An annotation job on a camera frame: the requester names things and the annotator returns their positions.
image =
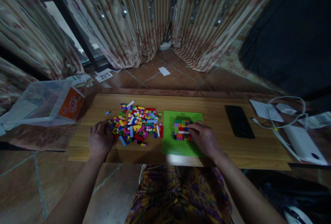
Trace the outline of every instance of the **black phone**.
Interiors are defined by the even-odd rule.
[[[225,106],[225,110],[230,120],[232,131],[236,137],[250,139],[255,138],[242,107]]]

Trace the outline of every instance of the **red lego brick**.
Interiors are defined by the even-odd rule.
[[[138,135],[138,134],[135,134],[134,137],[137,139],[137,140],[140,140],[140,141],[144,141],[144,137]]]
[[[163,138],[163,126],[161,126],[161,130],[160,130],[160,138]]]

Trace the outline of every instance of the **white power bank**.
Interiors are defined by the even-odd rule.
[[[320,150],[304,128],[288,126],[284,128],[284,131],[299,158],[313,164],[328,165]]]

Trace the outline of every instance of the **charging cable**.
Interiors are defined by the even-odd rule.
[[[308,114],[306,113],[306,103],[305,101],[300,98],[300,97],[297,97],[297,96],[280,96],[280,97],[276,97],[276,98],[273,98],[271,99],[269,102],[268,102],[268,105],[270,105],[274,100],[277,100],[277,99],[281,99],[281,98],[295,98],[295,99],[299,99],[302,101],[302,113],[299,114],[299,115],[296,115],[295,119],[289,123],[289,124],[285,124],[283,126],[276,126],[275,122],[273,120],[270,119],[270,108],[268,108],[267,110],[267,114],[268,114],[268,118],[270,119],[271,123],[272,123],[272,127],[265,127],[263,125],[261,125],[259,123],[259,121],[255,118],[253,118],[252,120],[257,124],[259,125],[260,127],[263,127],[265,129],[272,129],[273,130],[273,133],[276,135],[276,137],[279,139],[279,141],[283,144],[283,146],[285,146],[285,148],[292,154],[292,156],[294,158],[296,158],[298,161],[301,162],[301,159],[298,157],[298,155],[290,148],[291,144],[287,143],[283,137],[278,133],[278,129],[279,128],[285,128],[285,127],[288,127],[288,126],[291,126],[292,124],[294,124],[295,122],[298,121],[298,119],[302,116],[305,116],[305,121],[304,121],[304,128],[307,129],[307,126],[308,126]]]

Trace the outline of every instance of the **plastic storage box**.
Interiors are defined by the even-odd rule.
[[[84,96],[71,84],[69,80],[31,83],[1,123],[46,127],[76,123]]]

